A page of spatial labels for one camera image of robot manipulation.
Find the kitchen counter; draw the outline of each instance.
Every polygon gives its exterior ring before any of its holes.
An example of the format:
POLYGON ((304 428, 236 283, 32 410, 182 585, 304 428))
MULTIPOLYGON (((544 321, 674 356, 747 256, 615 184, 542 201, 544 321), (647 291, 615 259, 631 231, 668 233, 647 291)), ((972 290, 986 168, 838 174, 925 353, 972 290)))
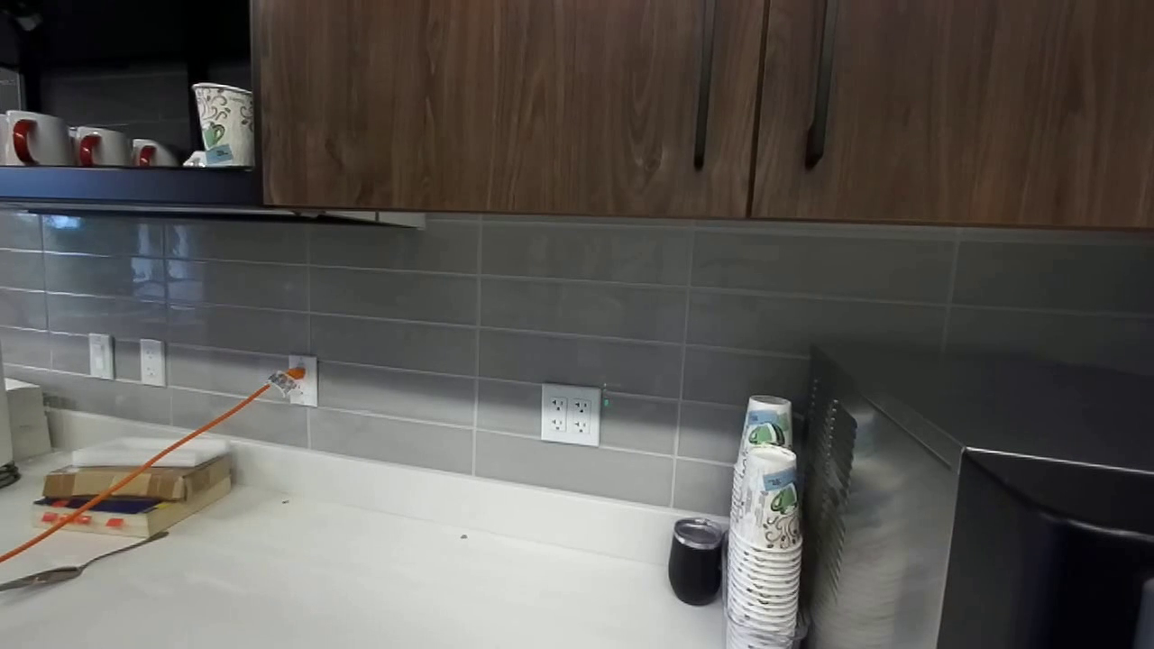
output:
MULTIPOLYGON (((139 432, 57 416, 68 445, 139 432)), ((236 489, 159 546, 73 585, 0 593, 7 649, 711 649, 721 603, 680 607, 662 578, 676 512, 233 445, 236 489)), ((0 546, 32 535, 39 477, 0 489, 0 546)), ((0 581, 124 542, 61 535, 0 581)))

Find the gray subway tile backsplash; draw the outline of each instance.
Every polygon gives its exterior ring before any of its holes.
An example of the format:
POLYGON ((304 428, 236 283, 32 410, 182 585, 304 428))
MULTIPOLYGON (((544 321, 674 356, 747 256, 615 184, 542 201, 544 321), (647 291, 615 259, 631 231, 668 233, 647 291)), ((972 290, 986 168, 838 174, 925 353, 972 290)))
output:
POLYGON ((52 408, 171 426, 318 353, 319 408, 271 392, 230 432, 725 515, 747 398, 802 400, 816 341, 1154 375, 1151 269, 1143 233, 0 213, 0 350, 52 408), (138 340, 169 385, 138 382, 138 340), (603 446, 537 440, 542 382, 603 385, 603 446))

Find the wooden cabinet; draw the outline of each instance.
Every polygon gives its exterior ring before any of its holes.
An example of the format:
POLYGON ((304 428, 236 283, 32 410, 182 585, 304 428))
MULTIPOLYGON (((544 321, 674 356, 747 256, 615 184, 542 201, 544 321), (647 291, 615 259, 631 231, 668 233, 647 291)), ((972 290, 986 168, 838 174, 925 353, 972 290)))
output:
POLYGON ((1151 34, 1151 0, 770 0, 752 213, 1154 228, 1151 34))
POLYGON ((765 0, 257 0, 271 204, 741 218, 765 0))

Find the white mug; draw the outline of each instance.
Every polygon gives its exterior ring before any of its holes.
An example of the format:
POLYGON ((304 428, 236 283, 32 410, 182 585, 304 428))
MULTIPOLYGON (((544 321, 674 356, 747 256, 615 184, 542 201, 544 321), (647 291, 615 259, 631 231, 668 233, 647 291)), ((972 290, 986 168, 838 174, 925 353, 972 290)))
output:
POLYGON ((177 165, 177 156, 167 146, 142 137, 134 142, 134 159, 138 165, 177 165))
POLYGON ((73 142, 74 142, 80 165, 128 165, 134 161, 128 137, 122 137, 118 131, 74 126, 73 142))
POLYGON ((257 165, 252 90, 192 83, 201 123, 204 165, 257 165))
POLYGON ((43 113, 7 113, 3 165, 73 165, 63 123, 43 113))

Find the orange cord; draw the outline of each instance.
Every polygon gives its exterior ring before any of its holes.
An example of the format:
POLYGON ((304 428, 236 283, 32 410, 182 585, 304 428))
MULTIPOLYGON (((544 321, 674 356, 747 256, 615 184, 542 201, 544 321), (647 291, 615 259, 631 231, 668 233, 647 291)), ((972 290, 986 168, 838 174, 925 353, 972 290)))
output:
POLYGON ((0 555, 0 564, 9 564, 17 555, 25 555, 28 548, 43 546, 45 539, 52 539, 57 530, 73 525, 80 515, 93 512, 102 503, 108 503, 110 494, 118 494, 124 482, 134 482, 138 477, 142 477, 147 468, 153 468, 161 459, 169 459, 171 451, 179 451, 182 445, 204 438, 210 428, 223 426, 225 420, 233 420, 236 410, 245 410, 249 404, 257 404, 274 382, 299 382, 305 373, 304 369, 287 369, 283 375, 274 375, 271 382, 264 382, 259 391, 252 391, 245 400, 230 404, 225 410, 219 410, 216 420, 201 423, 198 428, 192 428, 186 438, 171 440, 169 446, 161 446, 159 454, 151 454, 142 464, 138 464, 134 471, 124 471, 122 481, 114 481, 108 489, 93 494, 86 504, 73 510, 63 521, 50 523, 45 530, 39 530, 37 539, 15 546, 9 552, 0 555))

